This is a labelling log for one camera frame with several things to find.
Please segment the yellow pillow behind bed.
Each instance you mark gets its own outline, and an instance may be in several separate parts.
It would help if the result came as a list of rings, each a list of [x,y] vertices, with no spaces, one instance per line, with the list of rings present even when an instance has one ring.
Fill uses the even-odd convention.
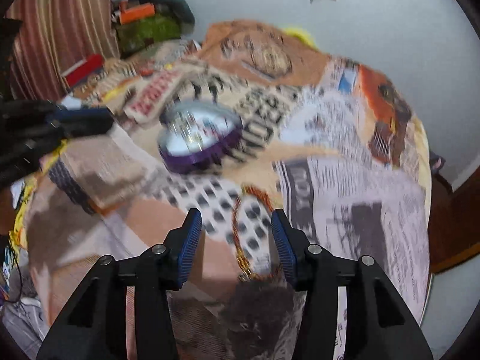
[[[302,47],[308,47],[312,50],[319,50],[314,37],[305,29],[299,27],[286,27],[281,31],[288,46],[299,47],[302,45]]]

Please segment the orange box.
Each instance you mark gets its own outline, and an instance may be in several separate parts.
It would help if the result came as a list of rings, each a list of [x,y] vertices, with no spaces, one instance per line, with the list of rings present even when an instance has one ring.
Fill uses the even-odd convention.
[[[155,15],[155,6],[152,3],[145,3],[135,7],[127,8],[122,2],[120,4],[120,24],[129,24],[136,20],[141,20]]]

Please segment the dark grey plush cushion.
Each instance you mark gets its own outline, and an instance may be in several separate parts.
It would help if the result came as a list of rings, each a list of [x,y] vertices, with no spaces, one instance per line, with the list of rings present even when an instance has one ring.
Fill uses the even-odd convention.
[[[174,14],[182,24],[195,25],[194,14],[185,0],[152,0],[152,2],[168,7],[171,13]]]

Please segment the newspaper print bedspread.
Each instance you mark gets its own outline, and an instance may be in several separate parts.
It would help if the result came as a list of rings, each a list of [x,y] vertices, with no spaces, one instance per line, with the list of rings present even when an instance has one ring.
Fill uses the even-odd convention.
[[[372,256],[422,321],[428,141],[384,73],[236,20],[213,24],[199,46],[166,41],[110,59],[78,95],[116,122],[70,141],[28,205],[29,275],[47,328],[61,327],[93,266],[118,272],[192,208],[202,215],[193,267],[167,294],[181,359],[291,358],[305,296],[278,261],[275,209],[336,256]],[[157,147],[160,115],[189,100],[229,108],[243,131],[220,165],[177,174]]]

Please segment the red flat box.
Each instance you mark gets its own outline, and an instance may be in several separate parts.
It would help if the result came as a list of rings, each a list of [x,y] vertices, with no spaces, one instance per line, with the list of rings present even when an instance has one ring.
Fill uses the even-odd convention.
[[[103,68],[104,58],[102,55],[90,55],[75,63],[61,74],[68,88],[74,88],[84,82],[88,76],[99,72]]]

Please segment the purple heart-shaped tin box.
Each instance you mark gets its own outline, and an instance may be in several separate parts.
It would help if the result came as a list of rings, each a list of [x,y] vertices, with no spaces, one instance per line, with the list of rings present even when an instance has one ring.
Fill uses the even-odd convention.
[[[176,102],[160,115],[157,147],[170,172],[188,174],[220,165],[239,147],[241,116],[214,102]]]

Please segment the striped red curtain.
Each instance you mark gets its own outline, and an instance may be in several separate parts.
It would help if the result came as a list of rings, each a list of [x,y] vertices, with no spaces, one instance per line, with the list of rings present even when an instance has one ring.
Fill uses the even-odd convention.
[[[60,100],[67,69],[91,55],[117,59],[111,9],[111,0],[15,0],[6,13],[22,23],[10,66],[14,97]]]

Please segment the brown wooden door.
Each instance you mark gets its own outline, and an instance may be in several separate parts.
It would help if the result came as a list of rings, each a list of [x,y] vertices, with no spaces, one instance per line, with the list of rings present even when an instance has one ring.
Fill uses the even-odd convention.
[[[428,235],[432,274],[479,254],[479,171],[456,190],[441,175],[433,176]]]

